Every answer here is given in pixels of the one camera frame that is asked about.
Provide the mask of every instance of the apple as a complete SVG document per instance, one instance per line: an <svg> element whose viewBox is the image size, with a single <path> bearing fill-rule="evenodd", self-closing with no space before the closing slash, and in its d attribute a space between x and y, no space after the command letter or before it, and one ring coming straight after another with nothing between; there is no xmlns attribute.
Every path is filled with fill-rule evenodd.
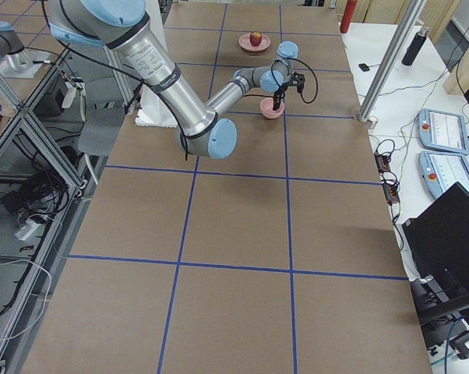
<svg viewBox="0 0 469 374"><path fill-rule="evenodd" d="M259 31L252 31L250 33L250 44L257 47L263 41L263 35Z"/></svg>

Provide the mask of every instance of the metal shelf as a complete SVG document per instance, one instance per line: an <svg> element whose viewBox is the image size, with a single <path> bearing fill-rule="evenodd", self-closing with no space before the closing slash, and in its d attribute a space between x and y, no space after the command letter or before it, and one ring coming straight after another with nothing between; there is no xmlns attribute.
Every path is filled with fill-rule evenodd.
<svg viewBox="0 0 469 374"><path fill-rule="evenodd" d="M60 175L68 186L68 196L65 199L69 201L66 208L51 217L53 220L63 222L74 196L79 191L82 178L32 112L32 108L42 97L46 86L51 79L54 79L56 70L54 67L46 69L43 72L44 76L39 79L28 97L24 99L20 99L0 76L0 93L14 110L9 122L3 124L0 134L0 191L9 192L18 189L25 178L38 172L32 168L30 161L13 146L13 140L20 137L21 141L28 145L29 151L31 153L38 152L42 155L48 165ZM16 220L16 215L5 215L4 218L0 218L0 263L7 263L17 259L32 259L37 265L46 266L47 258L51 258L49 260L50 264L57 263L52 258L57 257L57 253L53 248L61 231L60 225L55 221L49 221L41 225L27 241L22 242L13 236L18 228ZM32 248L20 251L23 247ZM12 299L16 290L15 282L20 280L22 276L23 283L18 288L13 304L0 316L0 367L4 357L16 360L16 356L24 355L27 347L23 345L23 342L31 340L30 335L37 329L36 326L36 329L28 330L21 337L7 340L8 337L13 335L14 331L28 326L30 322L26 323L26 321L34 321L37 318L40 311L38 306L42 303L36 301L44 299L44 296L34 294L34 290L38 293L46 288L45 274L43 275L36 266L32 266L27 262L0 265L0 310L2 310L4 304ZM36 307L26 307L27 304L34 304Z"/></svg>

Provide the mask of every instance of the white cable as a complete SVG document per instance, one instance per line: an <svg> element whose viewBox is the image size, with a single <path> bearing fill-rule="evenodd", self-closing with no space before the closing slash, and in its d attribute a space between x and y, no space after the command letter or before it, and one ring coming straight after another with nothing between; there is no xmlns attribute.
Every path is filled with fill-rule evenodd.
<svg viewBox="0 0 469 374"><path fill-rule="evenodd" d="M87 168L89 169L89 173L91 177L93 177L94 183L98 185L99 181L97 180L96 173L94 172L93 165L91 164L91 160L89 159L89 154L84 154L84 160L86 161Z"/></svg>
<svg viewBox="0 0 469 374"><path fill-rule="evenodd" d="M86 122L86 94L84 92L81 92L80 94L80 117L82 119L82 122Z"/></svg>
<svg viewBox="0 0 469 374"><path fill-rule="evenodd" d="M18 259L17 261L12 261L10 263L0 263L0 266L10 265L12 263L29 263L31 265L34 265L37 269L39 269L41 271L44 271L46 273L46 275L48 276L48 280L49 280L48 281L48 289L46 290L46 295L44 296L44 300L42 301L42 308L41 308L41 311L39 312L39 316L37 316L37 318L29 326L27 326L25 329L23 329L19 333L13 335L12 337L0 337L0 341L16 339L22 333L25 333L28 330L30 330L32 327L34 327L34 325L37 322L39 322L39 319L41 319L42 315L44 314L44 310L46 309L46 303L48 302L49 291L51 290L51 283L52 283L51 274L45 268L43 268L41 265L37 265L36 263L34 263L32 261L29 261L28 259Z"/></svg>

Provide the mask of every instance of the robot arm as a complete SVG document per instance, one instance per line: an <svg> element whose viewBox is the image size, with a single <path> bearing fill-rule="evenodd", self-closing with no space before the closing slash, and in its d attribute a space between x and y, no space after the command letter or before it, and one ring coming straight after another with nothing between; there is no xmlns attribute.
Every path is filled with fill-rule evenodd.
<svg viewBox="0 0 469 374"><path fill-rule="evenodd" d="M32 59L15 30L9 23L0 21L0 61L5 56L8 56L13 70L20 71L32 66Z"/></svg>
<svg viewBox="0 0 469 374"><path fill-rule="evenodd" d="M297 45L284 42L270 66L238 70L208 102L200 100L150 30L145 0L50 0L51 33L62 41L120 52L178 120L177 139L191 154L225 158L236 145L235 124L223 113L256 86L271 93L292 80Z"/></svg>

